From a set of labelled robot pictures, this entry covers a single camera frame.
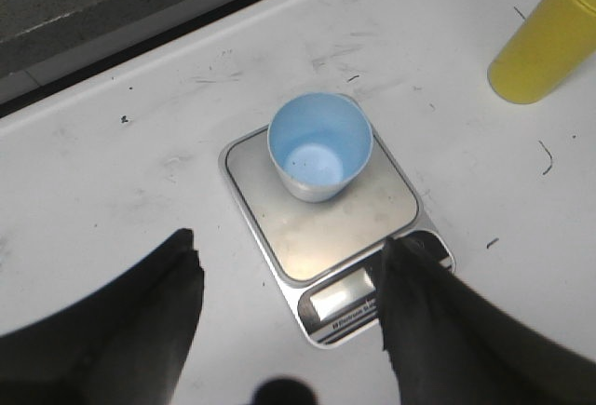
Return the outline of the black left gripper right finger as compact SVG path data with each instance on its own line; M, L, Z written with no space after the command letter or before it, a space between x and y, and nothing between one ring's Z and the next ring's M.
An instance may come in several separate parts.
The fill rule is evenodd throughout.
M595 364L501 311L409 237L377 275L384 349L403 404L592 404Z

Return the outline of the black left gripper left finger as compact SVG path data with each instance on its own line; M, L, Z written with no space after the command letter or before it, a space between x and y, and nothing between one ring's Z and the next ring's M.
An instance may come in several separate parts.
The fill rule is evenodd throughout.
M83 300L1 338L4 404L168 404L204 271L189 229Z

